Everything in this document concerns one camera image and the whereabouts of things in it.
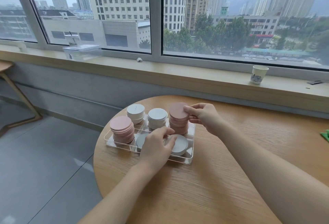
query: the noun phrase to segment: green object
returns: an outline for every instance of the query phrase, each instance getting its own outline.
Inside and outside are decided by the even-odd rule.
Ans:
[[[329,142],[329,130],[326,130],[326,133],[321,132],[320,135]]]

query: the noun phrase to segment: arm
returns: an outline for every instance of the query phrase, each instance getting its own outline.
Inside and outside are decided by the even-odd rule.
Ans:
[[[222,140],[282,223],[329,223],[329,187],[240,134],[213,105],[200,103],[185,111],[191,122]]]
[[[78,224],[126,223],[139,194],[167,162],[175,145],[176,138],[172,138],[164,146],[163,136],[174,133],[173,129],[162,127],[149,134],[145,139],[138,163]]]

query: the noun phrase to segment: paper cup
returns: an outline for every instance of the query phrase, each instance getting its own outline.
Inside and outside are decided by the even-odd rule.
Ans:
[[[26,44],[24,41],[15,41],[15,45],[21,52],[27,52]]]
[[[69,46],[80,46],[80,37],[77,34],[65,35],[65,39],[68,41]]]
[[[254,65],[252,68],[250,82],[254,84],[260,84],[264,79],[268,69],[268,67],[263,65]]]

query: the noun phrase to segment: small black object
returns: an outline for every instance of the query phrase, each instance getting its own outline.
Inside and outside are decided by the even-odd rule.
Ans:
[[[311,85],[315,85],[315,84],[322,84],[324,83],[323,81],[321,80],[315,80],[315,81],[311,81],[311,82],[307,82],[308,84],[311,84]]]

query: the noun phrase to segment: clear acrylic tray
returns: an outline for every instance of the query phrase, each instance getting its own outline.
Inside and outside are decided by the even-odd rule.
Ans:
[[[104,136],[104,139],[106,140],[106,145],[110,146],[110,147],[128,150],[128,151],[131,151],[134,153],[140,153],[141,149],[139,147],[137,147],[137,145],[136,145],[136,140],[137,140],[138,136],[141,134],[148,134],[153,131],[153,129],[151,129],[148,126],[147,118],[148,118],[148,115],[145,115],[142,122],[134,125],[135,139],[131,143],[122,144],[122,143],[115,142],[113,140],[113,133],[110,130]],[[167,120],[166,120],[166,126],[169,127],[169,118],[167,118]],[[183,135],[184,137],[187,138],[187,141],[188,141],[187,151],[182,156],[171,155],[168,160],[180,162],[182,164],[191,164],[192,159],[193,159],[193,151],[194,151],[194,134],[195,134],[195,124],[192,124],[189,122],[188,131],[185,135]]]

